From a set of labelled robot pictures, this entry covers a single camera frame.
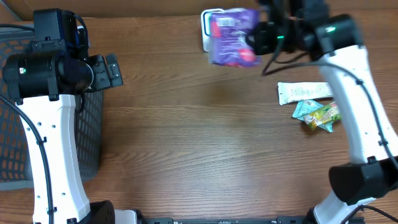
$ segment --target wooden table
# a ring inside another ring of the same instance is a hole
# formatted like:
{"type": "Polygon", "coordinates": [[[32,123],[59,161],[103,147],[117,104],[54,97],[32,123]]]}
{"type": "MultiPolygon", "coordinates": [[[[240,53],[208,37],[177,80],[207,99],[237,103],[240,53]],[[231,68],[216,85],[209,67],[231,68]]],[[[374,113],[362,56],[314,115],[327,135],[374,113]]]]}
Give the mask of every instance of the wooden table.
{"type": "MultiPolygon", "coordinates": [[[[346,12],[363,29],[374,81],[398,129],[398,10],[346,12]]],[[[100,168],[85,183],[92,202],[147,217],[264,218],[305,215],[328,195],[329,168],[348,162],[342,125],[309,131],[291,118],[296,105],[279,106],[276,92],[277,82],[321,81],[316,68],[261,77],[263,65],[209,65],[198,16],[85,21],[90,54],[116,53],[124,78],[106,90],[100,168]]],[[[0,223],[31,222],[33,190],[0,198],[0,223]]],[[[398,216],[397,199],[395,191],[372,205],[398,216]]],[[[372,211],[361,215],[387,223],[372,211]]]]}

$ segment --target purple snack bag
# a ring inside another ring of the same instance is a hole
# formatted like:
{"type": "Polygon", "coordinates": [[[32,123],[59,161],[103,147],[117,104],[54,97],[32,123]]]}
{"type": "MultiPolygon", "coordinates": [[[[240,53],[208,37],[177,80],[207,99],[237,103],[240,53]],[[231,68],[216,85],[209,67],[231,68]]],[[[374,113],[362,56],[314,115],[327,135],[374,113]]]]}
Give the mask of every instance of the purple snack bag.
{"type": "Polygon", "coordinates": [[[210,62],[221,66],[253,67],[260,57],[248,46],[245,36],[259,22],[259,12],[230,9],[210,17],[210,62]]]}

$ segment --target snack packet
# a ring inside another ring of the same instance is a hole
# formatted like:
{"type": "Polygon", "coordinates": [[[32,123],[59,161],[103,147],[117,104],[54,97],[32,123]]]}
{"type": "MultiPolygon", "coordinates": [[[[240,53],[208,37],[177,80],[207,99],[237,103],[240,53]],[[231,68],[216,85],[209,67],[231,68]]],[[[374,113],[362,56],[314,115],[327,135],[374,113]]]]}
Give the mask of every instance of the snack packet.
{"type": "Polygon", "coordinates": [[[327,124],[341,119],[340,111],[335,102],[332,102],[314,112],[304,116],[305,123],[314,130],[321,124],[327,124]]]}
{"type": "MultiPolygon", "coordinates": [[[[314,112],[321,107],[323,107],[323,104],[318,103],[315,100],[302,100],[297,103],[296,110],[294,110],[292,117],[304,121],[305,115],[308,115],[309,113],[314,112]]],[[[332,133],[332,124],[333,122],[321,124],[319,127],[332,133]]]]}
{"type": "Polygon", "coordinates": [[[210,63],[230,67],[253,67],[260,57],[246,43],[246,34],[259,22],[259,12],[229,9],[210,16],[210,63]]]}

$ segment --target white packet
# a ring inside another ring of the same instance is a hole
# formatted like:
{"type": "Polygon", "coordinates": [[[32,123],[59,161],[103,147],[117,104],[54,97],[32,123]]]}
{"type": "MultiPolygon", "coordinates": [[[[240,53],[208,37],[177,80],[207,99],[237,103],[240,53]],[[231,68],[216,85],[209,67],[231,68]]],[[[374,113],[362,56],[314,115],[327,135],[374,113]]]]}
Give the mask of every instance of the white packet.
{"type": "Polygon", "coordinates": [[[278,83],[279,104],[333,97],[326,82],[278,83]]]}

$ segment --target wooden tabletop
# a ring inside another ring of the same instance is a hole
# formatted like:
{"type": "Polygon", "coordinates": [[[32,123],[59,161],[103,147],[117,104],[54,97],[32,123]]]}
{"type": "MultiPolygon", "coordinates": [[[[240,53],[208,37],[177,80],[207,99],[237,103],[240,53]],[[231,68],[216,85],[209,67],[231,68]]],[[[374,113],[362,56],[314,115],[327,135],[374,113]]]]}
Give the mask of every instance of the wooden tabletop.
{"type": "MultiPolygon", "coordinates": [[[[398,10],[344,12],[362,28],[374,81],[398,129],[398,10]]],[[[105,93],[100,167],[84,184],[90,201],[147,217],[265,218],[305,215],[329,194],[329,168],[348,162],[342,125],[334,133],[309,131],[292,119],[296,104],[280,106],[276,91],[277,82],[322,81],[316,68],[261,77],[264,63],[210,65],[199,16],[85,22],[90,54],[116,53],[124,78],[105,93]]],[[[32,189],[0,198],[0,223],[31,222],[32,189]]],[[[398,216],[397,201],[395,191],[371,205],[398,216]]],[[[388,223],[372,211],[361,215],[388,223]]]]}

